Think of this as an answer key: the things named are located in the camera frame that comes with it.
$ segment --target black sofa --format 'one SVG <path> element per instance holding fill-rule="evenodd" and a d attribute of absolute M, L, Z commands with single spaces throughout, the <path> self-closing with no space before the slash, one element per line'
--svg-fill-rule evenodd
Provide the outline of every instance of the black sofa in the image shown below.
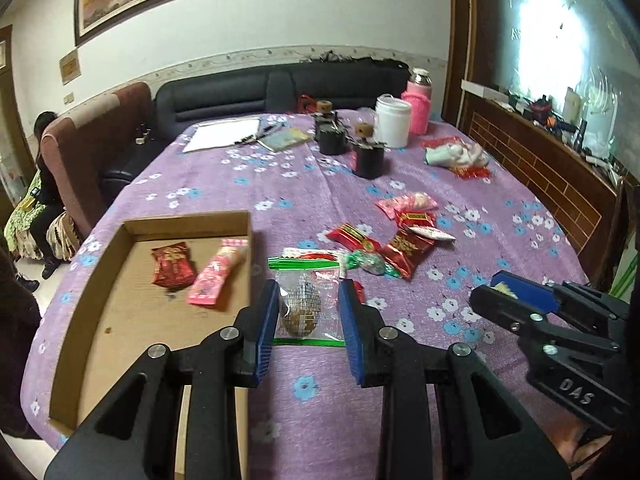
<path fill-rule="evenodd" d="M 130 145 L 101 174 L 112 202 L 187 127 L 201 121 L 255 113 L 295 112 L 298 97 L 328 99 L 335 108 L 374 108 L 382 94 L 399 97 L 409 69 L 372 59 L 258 66 L 187 79 L 160 87 L 150 118 L 151 136 Z"/>

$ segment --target white wall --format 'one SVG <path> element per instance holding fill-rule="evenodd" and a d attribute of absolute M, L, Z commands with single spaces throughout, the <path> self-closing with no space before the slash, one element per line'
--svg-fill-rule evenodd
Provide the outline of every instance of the white wall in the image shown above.
<path fill-rule="evenodd" d="M 318 23 L 316 12 L 332 17 Z M 62 111 L 143 74 L 198 58 L 306 44 L 368 46 L 446 60 L 450 0 L 173 0 L 79 48 L 82 75 L 62 85 L 74 48 L 74 0 L 14 0 L 14 80 L 26 132 L 43 110 Z"/>

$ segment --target pink thermos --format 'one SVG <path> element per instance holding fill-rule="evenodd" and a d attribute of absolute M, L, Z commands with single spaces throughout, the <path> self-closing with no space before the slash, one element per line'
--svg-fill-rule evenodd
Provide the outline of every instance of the pink thermos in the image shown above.
<path fill-rule="evenodd" d="M 414 68 L 406 84 L 406 91 L 402 93 L 402 100 L 411 103 L 410 133 L 424 135 L 429 125 L 431 113 L 431 79 L 429 71 Z"/>

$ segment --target door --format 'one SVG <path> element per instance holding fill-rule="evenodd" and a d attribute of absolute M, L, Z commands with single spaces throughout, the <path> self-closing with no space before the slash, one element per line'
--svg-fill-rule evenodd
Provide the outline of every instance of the door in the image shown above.
<path fill-rule="evenodd" d="M 35 174 L 15 101 L 11 26 L 0 28 L 0 226 L 24 197 Z"/>

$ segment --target floral tablecloth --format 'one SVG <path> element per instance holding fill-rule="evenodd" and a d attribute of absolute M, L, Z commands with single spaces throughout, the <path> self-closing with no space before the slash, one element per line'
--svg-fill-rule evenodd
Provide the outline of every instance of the floral tablecloth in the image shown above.
<path fill-rule="evenodd" d="M 357 120 L 357 112 L 342 116 Z M 305 116 L 288 119 L 304 130 L 312 126 Z M 374 202 L 413 191 L 437 200 L 438 226 L 457 242 L 437 247 L 411 282 L 361 270 L 350 271 L 349 277 L 364 285 L 367 303 L 380 310 L 387 324 L 420 343 L 440 348 L 456 341 L 470 344 L 541 424 L 561 413 L 526 384 L 526 360 L 515 336 L 481 319 L 467 303 L 471 289 L 500 269 L 542 283 L 584 282 L 578 258 L 552 215 L 500 165 L 491 161 L 491 178 L 462 180 L 425 165 L 420 139 L 412 139 L 408 148 L 386 154 L 390 168 L 385 176 L 367 181 L 351 174 L 348 154 L 323 156 L 313 142 L 281 153 L 245 146 L 183 154 L 192 134 L 192 128 L 186 130 L 122 191 L 82 245 L 46 311 L 31 348 L 22 406 L 55 449 L 65 441 L 47 423 L 60 347 L 82 289 L 124 219 L 248 209 L 258 240 L 256 294 L 270 276 L 268 256 L 285 247 L 338 248 L 326 234 L 343 222 L 387 243 L 396 226 Z M 436 123 L 430 135 L 461 134 Z M 250 393 L 252 478 L 372 478 L 381 408 L 382 390 L 354 384 L 344 349 L 274 348 L 269 375 Z"/>

